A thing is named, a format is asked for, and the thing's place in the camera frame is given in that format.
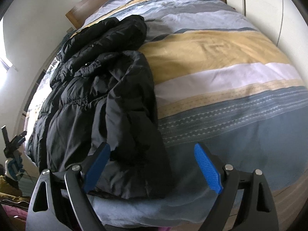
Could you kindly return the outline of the yellow sleeve forearm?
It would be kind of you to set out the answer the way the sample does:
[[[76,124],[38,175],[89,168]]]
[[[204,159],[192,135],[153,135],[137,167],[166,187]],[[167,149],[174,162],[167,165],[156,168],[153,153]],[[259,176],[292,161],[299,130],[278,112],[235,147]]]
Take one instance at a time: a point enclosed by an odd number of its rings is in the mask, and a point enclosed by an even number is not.
[[[10,201],[13,203],[30,202],[30,197],[23,197],[20,189],[11,186],[4,176],[1,175],[1,201]]]

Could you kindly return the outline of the left hand in blue glove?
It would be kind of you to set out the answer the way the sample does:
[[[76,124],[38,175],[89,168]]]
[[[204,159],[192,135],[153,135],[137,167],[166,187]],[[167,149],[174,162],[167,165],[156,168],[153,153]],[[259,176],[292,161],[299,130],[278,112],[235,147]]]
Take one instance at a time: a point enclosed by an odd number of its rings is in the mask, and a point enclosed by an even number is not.
[[[13,152],[13,156],[7,158],[5,161],[5,175],[8,178],[18,182],[23,177],[24,173],[25,170],[23,167],[21,152],[15,150]]]

